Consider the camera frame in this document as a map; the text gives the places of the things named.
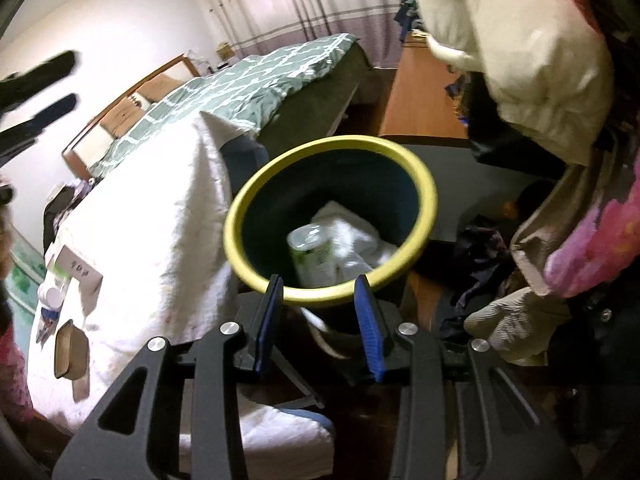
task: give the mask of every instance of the bottle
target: bottle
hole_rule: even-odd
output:
[[[326,229],[318,224],[303,225],[287,235],[287,243],[302,287],[321,288],[338,283]]]
[[[53,312],[59,312],[65,301],[66,291],[71,283],[71,275],[60,269],[52,260],[47,269],[47,275],[38,287],[38,299]]]

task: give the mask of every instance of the small box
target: small box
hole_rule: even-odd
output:
[[[78,256],[71,248],[62,245],[60,250],[52,251],[49,248],[47,255],[49,261],[53,260],[53,264],[64,272],[69,273],[72,278],[80,282],[80,289],[88,293],[93,293],[98,289],[102,282],[102,275],[94,269],[84,258]]]
[[[53,356],[53,375],[75,381],[86,374],[89,361],[89,340],[72,320],[60,327],[56,334]]]

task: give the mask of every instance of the white blanket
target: white blanket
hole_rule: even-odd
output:
[[[55,336],[37,344],[34,324],[28,385],[38,412],[73,432],[150,338],[187,342],[233,318],[237,287],[222,247],[229,205],[220,152],[202,118],[191,116],[136,150],[68,216],[56,243],[104,278],[94,295],[73,280],[58,322],[72,319],[89,339],[84,378],[54,378]],[[252,479],[331,472],[333,441],[318,423],[245,399],[240,407]]]

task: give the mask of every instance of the green checkered duvet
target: green checkered duvet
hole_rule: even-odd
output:
[[[163,126],[201,110],[238,124],[255,138],[287,96],[331,72],[356,41],[352,34],[334,34],[266,56],[249,56],[217,74],[196,77],[150,108],[89,172],[106,176]]]

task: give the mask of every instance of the hanging clothes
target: hanging clothes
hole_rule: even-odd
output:
[[[604,129],[610,142],[600,136],[587,167],[568,167],[514,237],[516,264],[541,296],[575,296],[614,279],[640,254],[640,48],[609,0],[592,3],[616,68]]]
[[[501,120],[586,165],[613,99],[603,35],[575,0],[417,0],[435,57],[483,72]]]
[[[603,222],[607,205],[610,212],[618,210],[620,220],[624,218],[632,202],[634,186],[638,175],[634,156],[638,126],[636,115],[640,109],[640,8],[637,0],[591,0],[591,7],[607,37],[607,44],[616,67],[616,101],[612,109],[612,128],[617,133],[626,133],[630,143],[625,147],[626,161],[622,171],[614,172],[611,190],[604,190],[600,196],[600,206],[591,230],[587,222],[582,226],[585,244],[591,245],[587,256],[595,257],[595,267],[601,267],[606,259],[603,254],[611,251],[620,241],[623,242],[620,253],[626,253],[636,244],[635,229],[624,226],[622,234],[630,239],[617,237],[612,230],[613,223]],[[594,244],[596,233],[609,232],[608,240]],[[561,259],[566,264],[582,257],[576,251],[574,256],[567,251]],[[590,262],[582,260],[577,267],[577,275],[588,270]],[[545,277],[550,281],[553,276]],[[612,282],[603,282],[588,292],[582,292],[568,300],[572,320],[554,333],[548,348],[548,364],[554,381],[566,384],[572,395],[562,402],[564,413],[559,412],[558,422],[570,442],[602,441],[603,435],[615,434],[640,415],[640,288],[638,282],[640,258],[636,258],[629,267],[622,270]],[[580,280],[571,278],[555,282],[563,292],[577,292],[585,283],[583,274]]]
[[[486,339],[507,362],[539,365],[556,328],[569,319],[565,300],[541,298],[525,286],[468,316],[465,330]]]
[[[468,73],[460,107],[475,160],[542,178],[557,180],[562,176],[566,167],[562,159],[500,118],[484,74]]]

